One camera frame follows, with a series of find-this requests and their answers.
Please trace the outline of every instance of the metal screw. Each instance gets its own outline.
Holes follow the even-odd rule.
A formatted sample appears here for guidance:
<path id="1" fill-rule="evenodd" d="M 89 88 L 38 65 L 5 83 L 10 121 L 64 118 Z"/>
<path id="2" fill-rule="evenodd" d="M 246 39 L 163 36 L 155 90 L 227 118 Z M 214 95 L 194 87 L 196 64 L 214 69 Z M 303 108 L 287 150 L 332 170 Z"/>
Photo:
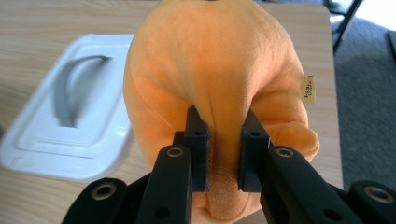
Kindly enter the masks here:
<path id="1" fill-rule="evenodd" d="M 172 147 L 166 151 L 166 154 L 169 157 L 179 157 L 179 156 L 183 155 L 183 149 L 181 149 L 179 147 Z"/>
<path id="2" fill-rule="evenodd" d="M 380 203 L 393 203 L 395 201 L 393 196 L 383 189 L 367 186 L 363 190 L 370 198 Z"/>
<path id="3" fill-rule="evenodd" d="M 115 184 L 111 182 L 106 182 L 94 188 L 91 193 L 91 197 L 93 197 L 97 201 L 101 201 L 109 198 L 116 192 L 116 190 L 117 187 Z"/>
<path id="4" fill-rule="evenodd" d="M 283 147 L 277 148 L 275 150 L 275 152 L 276 152 L 277 155 L 279 155 L 281 157 L 289 158 L 289 157 L 294 156 L 294 152 L 292 152 L 290 149 L 283 148 Z"/>

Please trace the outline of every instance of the table surface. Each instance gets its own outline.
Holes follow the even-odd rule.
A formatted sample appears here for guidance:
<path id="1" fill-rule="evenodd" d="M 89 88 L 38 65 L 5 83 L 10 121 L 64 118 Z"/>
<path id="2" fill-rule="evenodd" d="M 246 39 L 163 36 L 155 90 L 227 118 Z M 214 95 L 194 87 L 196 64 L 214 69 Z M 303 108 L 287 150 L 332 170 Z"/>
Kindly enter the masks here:
<path id="1" fill-rule="evenodd" d="M 85 34 L 133 34 L 158 2 L 0 0 L 0 126 L 7 129 L 74 39 Z M 306 75 L 317 78 L 317 103 L 306 105 L 321 148 L 313 166 L 341 188 L 337 104 L 329 14 L 318 5 L 262 3 L 289 32 Z M 112 177 L 132 183 L 149 170 L 134 139 Z M 0 223 L 60 223 L 87 184 L 17 174 L 0 168 Z M 239 223 L 262 223 L 261 211 Z"/>

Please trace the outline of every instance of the orange plush toy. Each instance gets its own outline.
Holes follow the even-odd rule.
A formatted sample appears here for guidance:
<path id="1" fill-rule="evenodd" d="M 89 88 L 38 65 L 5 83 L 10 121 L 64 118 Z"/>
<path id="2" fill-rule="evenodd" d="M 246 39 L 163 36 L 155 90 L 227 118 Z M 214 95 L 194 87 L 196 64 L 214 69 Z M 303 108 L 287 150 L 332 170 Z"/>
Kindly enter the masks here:
<path id="1" fill-rule="evenodd" d="M 230 223 L 260 206 L 238 190 L 241 127 L 251 108 L 274 145 L 310 161 L 319 148 L 302 103 L 304 73 L 284 28 L 251 0 L 163 0 L 134 36 L 124 98 L 153 167 L 194 105 L 208 127 L 209 191 L 194 193 L 192 223 Z"/>

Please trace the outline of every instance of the white plastic container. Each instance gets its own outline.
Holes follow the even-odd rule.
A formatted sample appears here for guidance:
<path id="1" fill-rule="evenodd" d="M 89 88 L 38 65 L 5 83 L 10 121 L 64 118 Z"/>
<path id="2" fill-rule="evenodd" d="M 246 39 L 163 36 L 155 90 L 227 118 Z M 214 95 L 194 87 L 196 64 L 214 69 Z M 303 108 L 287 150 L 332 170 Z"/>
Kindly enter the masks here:
<path id="1" fill-rule="evenodd" d="M 132 39 L 84 35 L 71 43 L 3 136 L 1 165 L 82 182 L 114 172 L 133 137 L 122 96 Z"/>

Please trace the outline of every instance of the plush fabric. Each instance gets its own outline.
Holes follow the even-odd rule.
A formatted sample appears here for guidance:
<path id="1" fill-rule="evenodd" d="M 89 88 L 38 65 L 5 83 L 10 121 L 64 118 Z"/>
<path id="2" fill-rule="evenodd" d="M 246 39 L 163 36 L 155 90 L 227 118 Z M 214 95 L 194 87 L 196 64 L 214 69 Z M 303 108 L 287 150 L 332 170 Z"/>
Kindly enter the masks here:
<path id="1" fill-rule="evenodd" d="M 124 98 L 150 168 L 194 105 L 210 132 L 209 192 L 193 223 L 230 223 L 260 206 L 238 191 L 241 127 L 251 108 L 275 145 L 310 161 L 319 148 L 301 100 L 304 73 L 284 28 L 250 0 L 163 0 L 134 36 Z"/>

